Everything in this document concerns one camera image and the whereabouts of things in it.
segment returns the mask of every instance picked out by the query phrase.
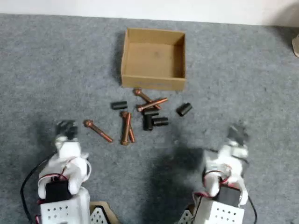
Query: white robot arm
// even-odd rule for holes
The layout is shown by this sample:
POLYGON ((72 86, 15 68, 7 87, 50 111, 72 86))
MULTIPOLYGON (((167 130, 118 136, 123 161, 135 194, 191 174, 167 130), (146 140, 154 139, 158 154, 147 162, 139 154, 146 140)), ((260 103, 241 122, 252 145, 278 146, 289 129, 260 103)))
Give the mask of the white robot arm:
MULTIPOLYGON (((212 159, 206 153, 202 178, 206 192, 193 194, 194 209, 186 209, 178 224, 242 224, 244 209, 241 206, 249 199, 243 179, 247 140, 245 128, 231 126, 228 143, 217 152, 216 158, 212 159)), ((254 223, 257 221, 256 211, 255 216, 254 223)))
POLYGON ((90 224, 90 196, 81 185, 88 180, 92 169, 88 154, 81 152, 76 134, 73 121, 63 121, 57 126, 57 153, 39 174, 42 224, 90 224))

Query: copper bolt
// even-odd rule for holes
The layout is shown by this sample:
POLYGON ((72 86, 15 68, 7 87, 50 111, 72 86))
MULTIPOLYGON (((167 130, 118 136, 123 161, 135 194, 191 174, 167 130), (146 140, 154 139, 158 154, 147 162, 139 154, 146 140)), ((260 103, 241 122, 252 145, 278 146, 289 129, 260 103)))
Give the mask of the copper bolt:
POLYGON ((106 135, 101 129, 99 129, 96 125, 94 125, 92 120, 85 120, 83 122, 85 127, 88 127, 98 133, 102 138, 104 138, 108 142, 113 142, 113 139, 106 135))
MULTIPOLYGON (((147 95, 145 95, 141 89, 134 89, 133 90, 133 93, 136 95, 136 96, 140 96, 142 99, 144 99, 146 102, 148 103, 151 103, 153 102, 153 100, 151 98, 149 98, 147 95)), ((158 110, 161 109, 161 107, 159 105, 154 105, 155 108, 157 108, 158 110)))
POLYGON ((129 144, 128 135, 129 135, 130 123, 131 123, 131 113, 128 112, 126 116, 124 132, 121 139, 121 144, 124 146, 127 146, 129 144))
MULTIPOLYGON (((126 117, 127 117, 127 114, 128 114, 128 112, 126 112, 126 111, 122 111, 122 112, 121 112, 121 117, 126 118, 126 117)), ((133 129, 132 129, 131 124, 130 124, 130 127, 129 127, 129 138, 130 138, 130 141, 131 141, 132 143, 135 142, 135 136, 134 136, 134 132, 133 132, 133 129)))
POLYGON ((168 98, 158 99, 158 100, 152 101, 152 102, 149 103, 149 104, 145 104, 145 105, 138 106, 138 111, 141 112, 141 111, 143 111, 143 110, 146 109, 146 108, 149 108, 149 107, 154 106, 154 105, 157 105, 157 104, 164 103, 164 102, 167 101, 167 100, 168 100, 168 98))

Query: white wall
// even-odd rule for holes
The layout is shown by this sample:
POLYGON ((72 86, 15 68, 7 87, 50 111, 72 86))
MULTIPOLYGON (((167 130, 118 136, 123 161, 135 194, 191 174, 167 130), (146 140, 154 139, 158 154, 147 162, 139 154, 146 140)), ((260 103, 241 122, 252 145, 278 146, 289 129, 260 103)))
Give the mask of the white wall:
POLYGON ((0 0, 0 12, 299 27, 299 0, 0 0))

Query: open cardboard box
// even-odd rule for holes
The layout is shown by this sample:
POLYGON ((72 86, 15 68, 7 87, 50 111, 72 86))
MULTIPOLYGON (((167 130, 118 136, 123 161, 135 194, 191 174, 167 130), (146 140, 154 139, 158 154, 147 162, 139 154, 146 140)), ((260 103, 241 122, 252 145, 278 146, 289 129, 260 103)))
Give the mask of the open cardboard box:
POLYGON ((128 28, 121 62, 124 87, 183 90, 185 33, 128 28))

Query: black cylinder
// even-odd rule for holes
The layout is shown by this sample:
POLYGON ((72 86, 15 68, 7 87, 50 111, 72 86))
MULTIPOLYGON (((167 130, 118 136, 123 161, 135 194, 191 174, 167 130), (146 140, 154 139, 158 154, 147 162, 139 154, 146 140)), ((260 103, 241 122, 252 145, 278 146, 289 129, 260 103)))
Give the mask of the black cylinder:
POLYGON ((159 110, 157 108, 149 108, 149 109, 144 109, 142 111, 143 115, 150 115, 150 116, 157 116, 159 115, 159 110))
POLYGON ((152 131, 153 130, 153 124, 151 122, 151 116, 150 115, 143 116, 143 129, 145 131, 152 131))
POLYGON ((152 124, 153 124, 153 126, 168 125, 168 118, 153 118, 152 124))
POLYGON ((186 103, 181 105, 178 109, 177 109, 177 113, 179 114, 179 116, 183 117, 185 114, 187 114, 189 112, 189 110, 192 109, 192 105, 190 103, 186 103))
POLYGON ((128 108, 128 104, 126 101, 114 102, 111 103, 111 108, 113 110, 122 110, 128 108))

